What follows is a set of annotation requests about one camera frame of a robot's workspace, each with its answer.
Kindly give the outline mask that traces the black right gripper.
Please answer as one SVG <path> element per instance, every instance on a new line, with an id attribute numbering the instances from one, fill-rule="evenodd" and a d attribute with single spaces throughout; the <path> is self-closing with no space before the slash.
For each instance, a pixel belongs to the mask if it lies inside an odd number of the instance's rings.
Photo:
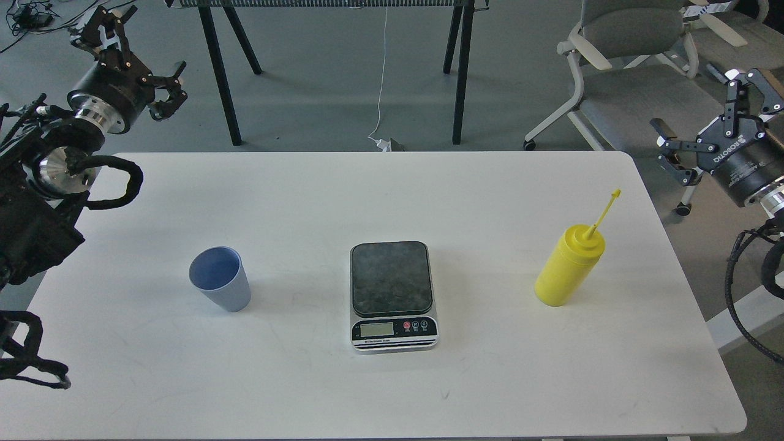
<path id="1" fill-rule="evenodd" d="M 684 167 L 678 153 L 699 153 L 698 167 L 708 172 L 738 207 L 760 199 L 761 189 L 782 183 L 782 144 L 768 133 L 767 121 L 782 111 L 782 84 L 770 70 L 753 68 L 748 72 L 731 69 L 727 78 L 727 98 L 723 122 L 719 119 L 705 127 L 699 142 L 683 141 L 661 118 L 650 125 L 658 133 L 661 168 L 682 186 L 695 186 L 702 173 Z M 761 93 L 761 113 L 753 115 L 748 107 L 748 90 Z"/>

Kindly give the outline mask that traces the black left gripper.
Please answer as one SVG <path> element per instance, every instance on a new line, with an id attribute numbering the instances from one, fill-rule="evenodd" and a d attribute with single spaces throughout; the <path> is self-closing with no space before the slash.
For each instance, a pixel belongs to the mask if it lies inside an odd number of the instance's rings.
<path id="1" fill-rule="evenodd" d="M 125 25 L 137 10 L 135 5 L 120 5 L 114 9 L 103 6 L 88 8 L 78 22 L 68 28 L 70 44 L 92 53 L 95 59 L 100 59 L 107 50 L 117 50 L 119 67 L 129 69 L 134 54 L 129 47 Z M 179 61 L 168 77 L 149 73 L 143 85 L 134 72 L 123 72 L 105 62 L 95 62 L 68 92 L 67 103 L 74 111 L 96 109 L 103 117 L 104 131 L 125 134 L 146 106 L 157 122 L 172 117 L 178 111 L 188 98 L 180 80 L 186 67 L 187 61 Z M 165 91 L 166 97 L 155 98 L 157 90 Z"/>

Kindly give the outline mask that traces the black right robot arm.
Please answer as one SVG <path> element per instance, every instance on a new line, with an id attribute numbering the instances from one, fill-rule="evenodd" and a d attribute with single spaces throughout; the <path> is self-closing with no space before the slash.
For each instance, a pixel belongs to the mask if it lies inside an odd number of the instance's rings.
<path id="1" fill-rule="evenodd" d="M 736 206 L 755 203 L 767 212 L 759 228 L 737 235 L 727 259 L 723 297 L 729 315 L 742 337 L 774 363 L 782 356 L 756 340 L 743 326 L 733 297 L 736 263 L 757 238 L 770 244 L 761 266 L 761 284 L 782 298 L 776 277 L 782 263 L 782 83 L 767 69 L 727 72 L 723 111 L 694 139 L 684 140 L 661 118 L 650 125 L 658 134 L 656 160 L 680 185 L 695 187 L 709 174 Z"/>

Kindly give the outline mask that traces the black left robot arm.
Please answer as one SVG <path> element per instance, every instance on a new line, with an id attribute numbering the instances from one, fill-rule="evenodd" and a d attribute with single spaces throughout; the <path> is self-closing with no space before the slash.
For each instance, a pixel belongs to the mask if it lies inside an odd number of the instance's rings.
<path id="1" fill-rule="evenodd" d="M 143 111 L 160 122 L 187 100 L 177 62 L 158 76 L 129 47 L 125 25 L 134 5 L 90 8 L 70 28 L 74 47 L 95 63 L 67 95 L 67 107 L 42 94 L 2 119 L 16 118 L 2 140 L 2 286 L 20 285 L 61 265 L 84 242 L 75 224 L 83 209 L 117 209 L 140 193 L 143 171 L 132 161 L 99 154 L 108 134 L 125 134 Z"/>

